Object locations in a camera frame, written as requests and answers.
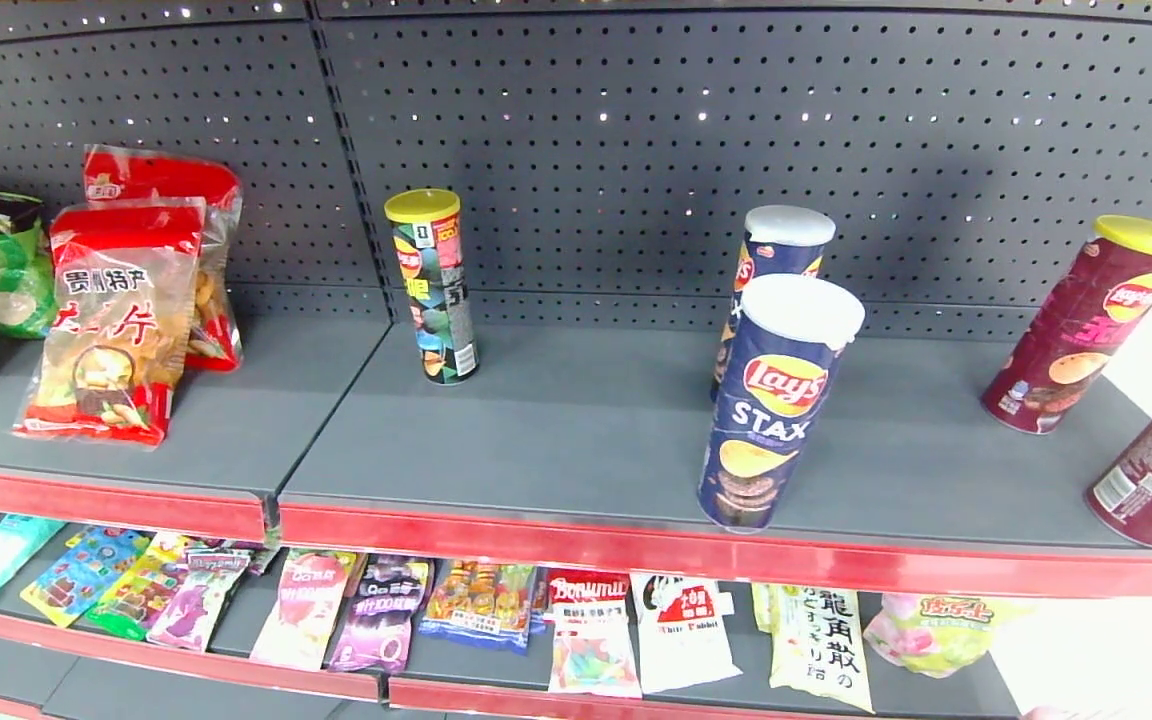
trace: metal shelf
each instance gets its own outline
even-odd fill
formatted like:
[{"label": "metal shelf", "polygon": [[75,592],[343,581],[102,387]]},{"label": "metal shelf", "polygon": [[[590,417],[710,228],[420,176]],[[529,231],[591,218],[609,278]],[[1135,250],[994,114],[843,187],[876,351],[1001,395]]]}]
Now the metal shelf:
[{"label": "metal shelf", "polygon": [[694,500],[708,333],[479,328],[470,382],[420,377],[396,328],[279,497],[285,541],[869,591],[1152,594],[1152,551],[1081,493],[1146,416],[1099,382],[1054,437],[977,395],[1009,346],[862,338],[772,529]]},{"label": "metal shelf", "polygon": [[242,369],[187,374],[168,441],[152,452],[12,435],[41,346],[1,344],[0,511],[259,541],[265,501],[387,328],[253,316],[242,327]]}]

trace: red shelf edge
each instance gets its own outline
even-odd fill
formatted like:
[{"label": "red shelf edge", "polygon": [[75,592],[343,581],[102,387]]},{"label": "red shelf edge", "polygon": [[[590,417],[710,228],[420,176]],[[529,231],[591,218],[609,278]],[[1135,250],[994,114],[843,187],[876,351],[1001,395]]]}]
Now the red shelf edge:
[{"label": "red shelf edge", "polygon": [[153,488],[101,488],[0,473],[0,511],[242,541],[265,539],[265,509],[256,495],[207,497]]},{"label": "red shelf edge", "polygon": [[96,632],[69,630],[32,620],[0,615],[0,638],[68,655],[120,662],[151,670],[164,670],[194,679],[219,680],[223,683],[252,688],[280,689],[301,694],[319,694],[343,700],[378,702],[376,676],[353,673],[311,673],[288,667],[260,665],[245,657],[214,655],[177,647],[131,642]]},{"label": "red shelf edge", "polygon": [[771,536],[673,533],[430,511],[279,505],[289,546],[382,548],[435,558],[589,566],[869,592],[1030,597],[1152,596],[1152,556],[970,553]]}]

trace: white snack package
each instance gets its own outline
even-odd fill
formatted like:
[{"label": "white snack package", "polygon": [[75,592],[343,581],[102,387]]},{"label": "white snack package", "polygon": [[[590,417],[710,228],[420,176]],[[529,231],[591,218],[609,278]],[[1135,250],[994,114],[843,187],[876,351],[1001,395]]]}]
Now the white snack package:
[{"label": "white snack package", "polygon": [[639,682],[659,694],[740,675],[712,579],[631,574],[639,616]]}]

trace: blue chip can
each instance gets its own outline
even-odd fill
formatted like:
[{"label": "blue chip can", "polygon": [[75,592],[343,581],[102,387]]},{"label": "blue chip can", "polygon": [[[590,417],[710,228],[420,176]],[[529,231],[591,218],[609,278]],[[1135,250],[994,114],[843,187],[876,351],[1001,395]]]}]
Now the blue chip can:
[{"label": "blue chip can", "polygon": [[865,314],[844,288],[794,274],[755,278],[744,304],[698,491],[705,515],[737,533],[772,520]]}]

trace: lay's logo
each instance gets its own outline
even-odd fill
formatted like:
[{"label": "lay's logo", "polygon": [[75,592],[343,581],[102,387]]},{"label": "lay's logo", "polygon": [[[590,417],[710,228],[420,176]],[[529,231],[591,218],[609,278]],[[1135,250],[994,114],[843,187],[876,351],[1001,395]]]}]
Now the lay's logo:
[{"label": "lay's logo", "polygon": [[759,355],[745,364],[745,389],[786,418],[809,414],[828,381],[828,370],[790,355]]}]

